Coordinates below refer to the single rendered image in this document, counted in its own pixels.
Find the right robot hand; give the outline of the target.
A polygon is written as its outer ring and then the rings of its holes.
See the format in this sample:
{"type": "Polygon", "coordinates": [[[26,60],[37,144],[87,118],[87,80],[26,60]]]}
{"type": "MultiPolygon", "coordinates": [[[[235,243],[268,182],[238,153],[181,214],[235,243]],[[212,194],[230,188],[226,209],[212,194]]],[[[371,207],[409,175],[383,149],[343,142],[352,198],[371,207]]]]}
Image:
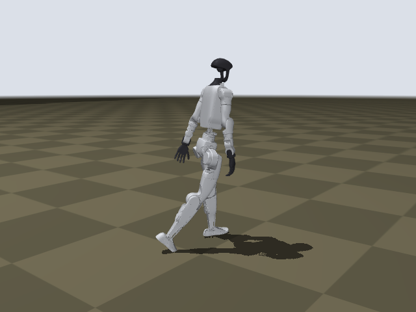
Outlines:
{"type": "Polygon", "coordinates": [[[232,155],[232,151],[230,149],[227,150],[226,152],[227,152],[227,158],[229,158],[229,167],[230,167],[229,172],[228,172],[229,174],[226,176],[230,176],[235,170],[235,158],[234,158],[235,154],[232,155]]]}

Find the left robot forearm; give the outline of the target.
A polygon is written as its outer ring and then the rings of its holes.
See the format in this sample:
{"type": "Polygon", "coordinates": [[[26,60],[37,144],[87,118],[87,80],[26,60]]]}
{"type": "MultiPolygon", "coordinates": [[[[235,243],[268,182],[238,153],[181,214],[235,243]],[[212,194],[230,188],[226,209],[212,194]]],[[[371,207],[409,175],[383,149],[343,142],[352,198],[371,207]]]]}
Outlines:
{"type": "Polygon", "coordinates": [[[191,118],[190,118],[190,120],[189,120],[189,123],[188,123],[189,125],[188,125],[188,127],[187,127],[187,130],[185,131],[185,137],[184,137],[184,140],[183,140],[183,142],[184,143],[186,143],[186,144],[188,144],[189,142],[190,142],[190,139],[192,138],[192,136],[193,136],[193,132],[195,132],[195,129],[197,128],[197,126],[198,126],[198,123],[197,122],[195,122],[193,119],[192,119],[192,116],[191,116],[191,118]]]}

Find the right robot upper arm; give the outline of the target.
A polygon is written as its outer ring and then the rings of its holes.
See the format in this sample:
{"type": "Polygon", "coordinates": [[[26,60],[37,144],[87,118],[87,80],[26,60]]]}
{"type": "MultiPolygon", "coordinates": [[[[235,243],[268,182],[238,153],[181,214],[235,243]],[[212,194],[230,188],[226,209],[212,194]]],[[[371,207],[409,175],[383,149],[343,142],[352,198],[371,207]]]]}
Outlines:
{"type": "Polygon", "coordinates": [[[233,92],[227,88],[219,88],[218,97],[221,100],[221,126],[226,128],[226,121],[231,112],[231,100],[233,92]]]}

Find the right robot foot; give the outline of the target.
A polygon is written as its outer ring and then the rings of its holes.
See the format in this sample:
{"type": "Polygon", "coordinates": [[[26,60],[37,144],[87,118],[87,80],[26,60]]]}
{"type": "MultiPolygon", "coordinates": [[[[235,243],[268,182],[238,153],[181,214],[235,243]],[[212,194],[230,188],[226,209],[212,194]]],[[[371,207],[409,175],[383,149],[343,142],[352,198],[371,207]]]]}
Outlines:
{"type": "Polygon", "coordinates": [[[170,241],[170,239],[166,238],[167,235],[165,233],[160,233],[156,236],[157,240],[163,243],[169,250],[172,252],[176,252],[177,248],[174,245],[173,239],[170,241]]]}

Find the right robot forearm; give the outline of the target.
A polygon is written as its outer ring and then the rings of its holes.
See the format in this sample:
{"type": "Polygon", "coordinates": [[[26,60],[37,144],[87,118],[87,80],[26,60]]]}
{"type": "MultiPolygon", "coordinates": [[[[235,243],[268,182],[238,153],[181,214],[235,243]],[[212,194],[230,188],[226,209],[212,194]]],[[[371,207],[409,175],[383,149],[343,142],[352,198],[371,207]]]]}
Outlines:
{"type": "MultiPolygon", "coordinates": [[[[233,147],[233,126],[234,126],[234,121],[232,118],[228,118],[226,121],[226,129],[224,129],[223,135],[224,135],[224,146],[226,151],[227,150],[231,150],[232,151],[232,155],[235,153],[235,148],[233,147]]],[[[226,152],[227,154],[227,152],[226,152]]]]}

